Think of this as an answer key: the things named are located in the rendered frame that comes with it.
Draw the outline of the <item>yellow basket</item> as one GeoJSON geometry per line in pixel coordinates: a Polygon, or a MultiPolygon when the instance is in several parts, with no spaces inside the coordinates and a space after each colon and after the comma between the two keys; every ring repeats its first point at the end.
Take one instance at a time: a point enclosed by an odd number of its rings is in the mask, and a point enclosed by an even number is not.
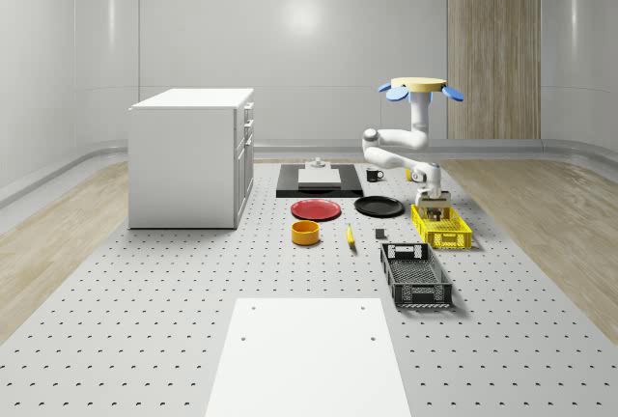
{"type": "Polygon", "coordinates": [[[421,240],[434,248],[469,249],[472,231],[454,208],[450,208],[450,218],[439,221],[424,219],[419,215],[416,205],[411,206],[411,220],[421,240]]]}

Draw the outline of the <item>red plate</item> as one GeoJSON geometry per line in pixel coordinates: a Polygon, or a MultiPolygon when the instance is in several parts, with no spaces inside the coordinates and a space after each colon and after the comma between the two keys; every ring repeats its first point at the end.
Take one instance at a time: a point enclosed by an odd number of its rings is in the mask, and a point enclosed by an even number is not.
{"type": "Polygon", "coordinates": [[[325,199],[306,199],[291,205],[291,213],[298,219],[310,221],[327,221],[341,214],[340,206],[325,199]]]}

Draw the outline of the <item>yellow bowl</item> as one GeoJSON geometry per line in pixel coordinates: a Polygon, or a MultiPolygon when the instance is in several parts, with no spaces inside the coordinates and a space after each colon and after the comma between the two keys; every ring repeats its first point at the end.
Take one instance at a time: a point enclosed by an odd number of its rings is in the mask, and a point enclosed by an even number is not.
{"type": "Polygon", "coordinates": [[[311,220],[296,221],[292,225],[292,241],[297,245],[309,246],[320,240],[320,226],[311,220]]]}

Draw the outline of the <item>white board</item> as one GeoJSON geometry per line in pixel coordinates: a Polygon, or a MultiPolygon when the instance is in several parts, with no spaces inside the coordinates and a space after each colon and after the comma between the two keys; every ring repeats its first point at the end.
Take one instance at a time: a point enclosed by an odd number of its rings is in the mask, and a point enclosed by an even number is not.
{"type": "Polygon", "coordinates": [[[410,417],[377,298],[240,298],[206,417],[410,417]]]}

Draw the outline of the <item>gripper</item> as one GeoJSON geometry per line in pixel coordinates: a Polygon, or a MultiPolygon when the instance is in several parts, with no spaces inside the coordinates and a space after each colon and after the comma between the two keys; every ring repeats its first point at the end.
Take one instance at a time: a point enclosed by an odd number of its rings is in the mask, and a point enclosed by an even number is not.
{"type": "Polygon", "coordinates": [[[419,192],[416,196],[416,206],[422,219],[432,220],[430,218],[431,209],[440,209],[440,220],[448,220],[451,214],[451,194],[448,191],[443,191],[438,198],[432,199],[427,191],[419,192]]]}

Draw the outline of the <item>black stove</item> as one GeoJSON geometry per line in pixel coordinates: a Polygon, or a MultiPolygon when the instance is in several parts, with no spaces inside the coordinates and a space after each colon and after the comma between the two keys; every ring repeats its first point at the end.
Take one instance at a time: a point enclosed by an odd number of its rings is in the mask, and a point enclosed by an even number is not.
{"type": "Polygon", "coordinates": [[[314,167],[311,162],[299,164],[283,164],[280,168],[276,187],[277,198],[359,198],[363,197],[363,189],[352,164],[333,164],[326,162],[323,167],[314,167]],[[298,172],[313,169],[323,172],[332,170],[339,173],[340,182],[336,186],[324,183],[314,183],[312,186],[298,184],[298,172]]]}

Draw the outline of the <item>dark grey basket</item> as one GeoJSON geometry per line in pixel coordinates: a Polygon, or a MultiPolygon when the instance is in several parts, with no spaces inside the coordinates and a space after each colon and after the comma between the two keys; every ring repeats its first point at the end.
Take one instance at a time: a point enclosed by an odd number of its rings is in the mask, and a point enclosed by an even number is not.
{"type": "Polygon", "coordinates": [[[452,282],[427,243],[383,243],[380,259],[391,296],[400,307],[448,307],[452,282]]]}

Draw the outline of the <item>white cabinet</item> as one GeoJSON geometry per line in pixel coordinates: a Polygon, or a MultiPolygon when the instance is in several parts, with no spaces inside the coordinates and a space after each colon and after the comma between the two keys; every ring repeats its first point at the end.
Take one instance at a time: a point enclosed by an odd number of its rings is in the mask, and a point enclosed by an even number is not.
{"type": "Polygon", "coordinates": [[[253,184],[251,88],[170,89],[129,110],[128,225],[234,229],[253,184]]]}

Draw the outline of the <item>black plate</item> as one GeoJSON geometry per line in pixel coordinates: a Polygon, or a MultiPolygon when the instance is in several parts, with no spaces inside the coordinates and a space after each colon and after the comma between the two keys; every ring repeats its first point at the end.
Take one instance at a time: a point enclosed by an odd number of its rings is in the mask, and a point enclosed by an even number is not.
{"type": "Polygon", "coordinates": [[[400,201],[384,196],[359,198],[354,202],[354,207],[361,214],[378,218],[396,217],[405,212],[400,201]]]}

